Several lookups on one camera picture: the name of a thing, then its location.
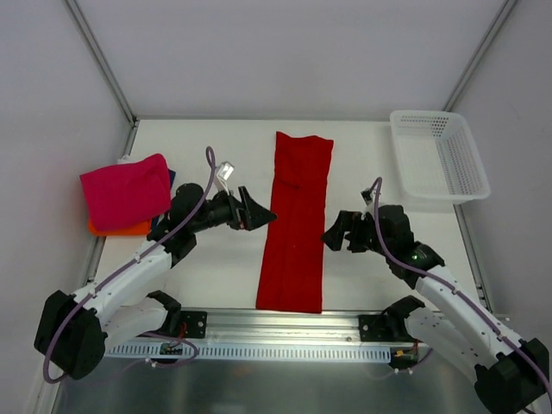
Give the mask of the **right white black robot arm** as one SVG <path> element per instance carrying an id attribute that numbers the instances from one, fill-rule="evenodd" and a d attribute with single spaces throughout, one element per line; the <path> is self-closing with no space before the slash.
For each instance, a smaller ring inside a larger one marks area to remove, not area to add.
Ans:
<path id="1" fill-rule="evenodd" d="M 546 346 L 526 341 L 471 298 L 444 259 L 415 239 L 401 206 L 342 210 L 321 239 L 332 251 L 382 255 L 392 274 L 415 291 L 384 309 L 369 324 L 370 333 L 427 344 L 468 378 L 491 413 L 528 412 L 551 394 Z"/>

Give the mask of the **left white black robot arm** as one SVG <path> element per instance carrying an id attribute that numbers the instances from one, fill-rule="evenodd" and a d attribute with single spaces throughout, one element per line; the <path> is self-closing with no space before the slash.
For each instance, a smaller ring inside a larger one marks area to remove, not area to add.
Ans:
<path id="1" fill-rule="evenodd" d="M 57 290 L 44 303 L 34 339 L 43 355 L 42 375 L 49 384 L 55 365 L 64 377 L 81 380 L 106 351 L 136 336 L 173 336 L 180 325 L 179 302 L 161 290 L 148 291 L 156 279 L 177 266 L 197 245 L 197 234 L 226 225 L 257 230 L 277 218 L 254 201 L 246 187 L 207 198 L 198 184 L 177 190 L 165 216 L 134 256 L 100 282 L 73 293 Z"/>

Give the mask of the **red t shirt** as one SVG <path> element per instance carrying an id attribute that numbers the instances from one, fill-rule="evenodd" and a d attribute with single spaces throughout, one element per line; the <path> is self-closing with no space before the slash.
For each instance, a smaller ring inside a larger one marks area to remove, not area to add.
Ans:
<path id="1" fill-rule="evenodd" d="M 276 133 L 270 210 L 255 308 L 318 314 L 323 308 L 323 242 L 334 142 Z"/>

